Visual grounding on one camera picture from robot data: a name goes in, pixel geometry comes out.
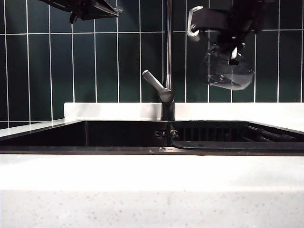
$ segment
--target dark green tile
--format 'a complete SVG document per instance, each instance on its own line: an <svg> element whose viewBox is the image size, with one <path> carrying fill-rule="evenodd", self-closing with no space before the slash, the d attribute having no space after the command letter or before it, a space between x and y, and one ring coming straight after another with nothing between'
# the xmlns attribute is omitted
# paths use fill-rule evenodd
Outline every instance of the dark green tile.
<svg viewBox="0 0 304 228"><path fill-rule="evenodd" d="M139 1L118 0L118 6L123 12L118 18L118 31L138 32L139 31Z"/></svg>
<svg viewBox="0 0 304 228"><path fill-rule="evenodd" d="M196 7L196 6L203 6L204 8L209 7L208 0L191 0L187 1L187 15L189 14L189 10Z"/></svg>
<svg viewBox="0 0 304 228"><path fill-rule="evenodd" d="M70 13L50 8L51 32L71 32Z"/></svg>
<svg viewBox="0 0 304 228"><path fill-rule="evenodd" d="M116 34L96 35L97 101L117 102Z"/></svg>
<svg viewBox="0 0 304 228"><path fill-rule="evenodd" d="M281 1L280 29L301 29L303 0Z"/></svg>
<svg viewBox="0 0 304 228"><path fill-rule="evenodd" d="M48 5L28 0L28 22L29 33L48 33Z"/></svg>
<svg viewBox="0 0 304 228"><path fill-rule="evenodd" d="M29 125L29 122L10 122L9 127L19 127L19 126L24 126L24 125Z"/></svg>
<svg viewBox="0 0 304 228"><path fill-rule="evenodd" d="M210 0L210 8L212 9L229 10L231 7L232 1Z"/></svg>
<svg viewBox="0 0 304 228"><path fill-rule="evenodd" d="M199 42L187 38L187 102L208 101L208 68L203 63L207 48L205 37Z"/></svg>
<svg viewBox="0 0 304 228"><path fill-rule="evenodd" d="M75 102L95 102L94 35L74 34Z"/></svg>
<svg viewBox="0 0 304 228"><path fill-rule="evenodd" d="M210 45L213 44L214 41L217 40L218 32L211 32L210 33ZM209 87L209 101L215 103L222 103L222 102L231 102L231 90L210 86Z"/></svg>
<svg viewBox="0 0 304 228"><path fill-rule="evenodd" d="M116 7L116 0L107 1L112 7ZM95 20L96 32L116 32L116 18L103 18Z"/></svg>
<svg viewBox="0 0 304 228"><path fill-rule="evenodd" d="M186 0L174 0L172 1L172 4L173 4L173 31L185 31L186 30Z"/></svg>
<svg viewBox="0 0 304 228"><path fill-rule="evenodd" d="M149 70L162 83L162 34L142 34L142 71ZM142 102L159 102L153 87L142 77Z"/></svg>
<svg viewBox="0 0 304 228"><path fill-rule="evenodd" d="M8 119L4 36L0 36L0 59L2 59L0 61L0 121L2 121Z"/></svg>
<svg viewBox="0 0 304 228"><path fill-rule="evenodd" d="M26 0L5 0L6 32L26 33Z"/></svg>
<svg viewBox="0 0 304 228"><path fill-rule="evenodd" d="M255 34L250 33L245 39L246 47L241 51L246 62L255 70ZM244 90L233 91L233 102L254 102L254 79Z"/></svg>
<svg viewBox="0 0 304 228"><path fill-rule="evenodd" d="M277 102L278 32L262 31L256 41L256 101Z"/></svg>
<svg viewBox="0 0 304 228"><path fill-rule="evenodd" d="M28 55L26 35L7 35L9 119L29 119Z"/></svg>
<svg viewBox="0 0 304 228"><path fill-rule="evenodd" d="M300 102L301 99L302 32L280 33L279 101Z"/></svg>
<svg viewBox="0 0 304 228"><path fill-rule="evenodd" d="M73 23L73 32L94 32L94 20L78 19Z"/></svg>
<svg viewBox="0 0 304 228"><path fill-rule="evenodd" d="M162 31L162 0L141 1L142 31Z"/></svg>
<svg viewBox="0 0 304 228"><path fill-rule="evenodd" d="M119 34L118 41L120 102L139 102L139 34Z"/></svg>
<svg viewBox="0 0 304 228"><path fill-rule="evenodd" d="M3 7L3 1L0 1L0 33L4 33L4 7Z"/></svg>
<svg viewBox="0 0 304 228"><path fill-rule="evenodd" d="M8 122L0 122L0 129L6 129L9 127Z"/></svg>
<svg viewBox="0 0 304 228"><path fill-rule="evenodd" d="M271 2L265 10L262 29L278 29L278 28L279 28L279 0L276 0L274 2Z"/></svg>
<svg viewBox="0 0 304 228"><path fill-rule="evenodd" d="M210 86L209 101L214 103L227 103L231 101L231 91L216 86Z"/></svg>
<svg viewBox="0 0 304 228"><path fill-rule="evenodd" d="M186 34L176 33L173 37L173 78L175 85L175 101L185 102L186 75Z"/></svg>
<svg viewBox="0 0 304 228"><path fill-rule="evenodd" d="M53 119L64 118L64 103L73 102L72 38L51 35Z"/></svg>
<svg viewBox="0 0 304 228"><path fill-rule="evenodd" d="M51 120L49 36L29 35L31 120Z"/></svg>

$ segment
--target white grout line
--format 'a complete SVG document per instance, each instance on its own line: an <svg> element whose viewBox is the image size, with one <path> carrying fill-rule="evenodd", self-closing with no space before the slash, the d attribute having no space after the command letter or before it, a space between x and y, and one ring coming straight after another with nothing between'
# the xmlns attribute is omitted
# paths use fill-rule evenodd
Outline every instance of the white grout line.
<svg viewBox="0 0 304 228"><path fill-rule="evenodd" d="M53 80L52 80L52 46L51 46L51 13L50 6L48 6L48 40L49 40L49 77L50 77L50 91L51 91L51 120L53 120Z"/></svg>
<svg viewBox="0 0 304 228"><path fill-rule="evenodd" d="M97 59L96 59L96 21L94 19L94 68L95 68L95 102L97 103Z"/></svg>
<svg viewBox="0 0 304 228"><path fill-rule="evenodd" d="M208 48L210 47L210 30L208 30ZM208 77L209 77L209 74L210 74L210 66L208 66ZM210 102L210 85L208 83L207 85L207 89L208 89L208 94L207 94L207 102L209 103Z"/></svg>
<svg viewBox="0 0 304 228"><path fill-rule="evenodd" d="M280 31L303 31L303 29L280 29ZM264 32L276 32L278 29L263 29ZM174 31L174 33L183 33L187 31ZM117 34L117 32L95 32L96 34ZM118 34L139 34L139 33L166 33L165 31L141 31L141 32L118 32ZM29 35L48 35L49 33L28 33ZM72 34L71 32L51 32L51 35L57 34ZM73 32L73 34L94 34L94 32ZM0 33L0 36L5 35L27 35L27 33Z"/></svg>
<svg viewBox="0 0 304 228"><path fill-rule="evenodd" d="M186 30L188 27L188 20L187 20L187 0L185 0L186 2L186 15L185 15L185 21L186 21ZM185 103L187 103L187 33L185 32Z"/></svg>
<svg viewBox="0 0 304 228"><path fill-rule="evenodd" d="M118 47L118 18L116 18L116 45L117 45L117 102L119 99L119 47Z"/></svg>
<svg viewBox="0 0 304 228"><path fill-rule="evenodd" d="M3 0L3 10L4 10L4 32L6 34L6 9L5 9L5 1ZM7 36L4 37L5 40L5 73L6 73L6 99L7 99L7 112L8 112L8 128L10 127L10 106L9 106L9 70L8 70L8 43Z"/></svg>
<svg viewBox="0 0 304 228"><path fill-rule="evenodd" d="M74 38L73 38L73 24L71 24L71 38L72 38L72 78L73 78L73 102L75 102L75 75L74 75Z"/></svg>
<svg viewBox="0 0 304 228"><path fill-rule="evenodd" d="M301 52L301 94L300 102L303 102L303 28L304 28L304 0L302 0L302 52Z"/></svg>
<svg viewBox="0 0 304 228"><path fill-rule="evenodd" d="M281 20L281 0L279 0L279 23L278 23L278 58L277 58L277 102L280 101L280 20Z"/></svg>
<svg viewBox="0 0 304 228"><path fill-rule="evenodd" d="M49 120L31 120L31 121L29 121L29 120L10 120L9 122L11 122L11 123L13 123L13 122L16 122L16 123L18 123L18 122L48 122Z"/></svg>
<svg viewBox="0 0 304 228"><path fill-rule="evenodd" d="M257 101L257 93L256 93L256 86L257 86L257 35L255 34L255 82L254 82L254 103Z"/></svg>
<svg viewBox="0 0 304 228"><path fill-rule="evenodd" d="M233 90L230 90L230 102L232 103L233 100Z"/></svg>
<svg viewBox="0 0 304 228"><path fill-rule="evenodd" d="M31 112L30 112L30 80L29 80L29 11L28 11L28 0L26 0L26 19L27 19L27 53L28 53L28 116L29 121L31 120Z"/></svg>
<svg viewBox="0 0 304 228"><path fill-rule="evenodd" d="M142 102L142 22L141 22L141 0L139 0L139 95Z"/></svg>
<svg viewBox="0 0 304 228"><path fill-rule="evenodd" d="M161 77L161 83L163 83L163 79L164 79L164 74L165 74L165 72L164 72L164 42L163 42L163 39L164 39L164 26L163 26L163 18L164 18L164 7L163 7L163 5L164 5L164 2L163 2L163 0L161 0L161 22L162 22L162 24L161 24L161 29L162 29L162 32L161 32L161 38L162 38L162 53L161 53L161 56L162 56L162 77Z"/></svg>

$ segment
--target black sink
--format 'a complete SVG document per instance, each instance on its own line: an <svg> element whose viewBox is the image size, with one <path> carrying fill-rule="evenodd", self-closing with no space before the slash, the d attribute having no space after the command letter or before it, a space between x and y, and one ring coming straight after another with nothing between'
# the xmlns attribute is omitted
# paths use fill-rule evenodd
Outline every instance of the black sink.
<svg viewBox="0 0 304 228"><path fill-rule="evenodd" d="M244 121L82 121L5 136L1 146L304 151L304 133Z"/></svg>

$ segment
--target faucet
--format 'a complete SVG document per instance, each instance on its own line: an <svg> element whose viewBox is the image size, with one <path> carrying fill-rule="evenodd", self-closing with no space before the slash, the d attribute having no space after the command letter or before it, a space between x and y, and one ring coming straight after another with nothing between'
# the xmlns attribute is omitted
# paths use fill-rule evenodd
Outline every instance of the faucet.
<svg viewBox="0 0 304 228"><path fill-rule="evenodd" d="M174 103L174 84L172 81L172 0L167 0L167 73L162 84L150 73L145 70L142 73L143 78L153 86L158 93L161 101L161 120L175 120L175 103Z"/></svg>

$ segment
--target faucet handle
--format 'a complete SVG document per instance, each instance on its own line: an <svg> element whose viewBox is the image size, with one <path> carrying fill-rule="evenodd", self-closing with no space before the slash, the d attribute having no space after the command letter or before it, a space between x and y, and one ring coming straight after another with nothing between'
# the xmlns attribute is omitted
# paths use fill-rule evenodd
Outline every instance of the faucet handle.
<svg viewBox="0 0 304 228"><path fill-rule="evenodd" d="M165 88L154 76L150 73L149 70L145 70L142 73L143 78L153 86L157 91L158 96L162 103L172 103L174 101L174 92L170 89Z"/></svg>

